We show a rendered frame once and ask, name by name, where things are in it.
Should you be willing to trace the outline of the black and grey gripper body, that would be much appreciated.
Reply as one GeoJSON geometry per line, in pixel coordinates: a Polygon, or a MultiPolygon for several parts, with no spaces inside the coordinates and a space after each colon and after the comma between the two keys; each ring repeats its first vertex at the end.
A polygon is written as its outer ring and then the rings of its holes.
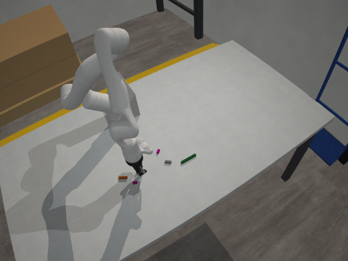
{"type": "Polygon", "coordinates": [[[136,169],[140,170],[140,166],[142,167],[142,161],[143,161],[143,156],[141,157],[141,159],[135,163],[129,163],[126,161],[126,163],[129,165],[129,166],[136,166],[136,169]]]}

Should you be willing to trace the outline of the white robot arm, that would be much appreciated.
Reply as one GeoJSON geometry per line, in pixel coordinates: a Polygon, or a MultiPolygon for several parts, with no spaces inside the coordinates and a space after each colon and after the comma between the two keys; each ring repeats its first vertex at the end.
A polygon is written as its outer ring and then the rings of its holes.
{"type": "Polygon", "coordinates": [[[113,62],[127,49],[129,35],[122,28],[100,28],[94,35],[96,53],[85,59],[77,69],[73,83],[61,87],[61,105],[74,110],[81,104],[85,109],[123,115],[126,120],[109,126],[112,139],[121,147],[125,160],[139,161],[142,154],[152,154],[152,148],[141,138],[138,124],[131,111],[127,87],[113,62]],[[103,74],[108,94],[92,91],[103,74]]]}

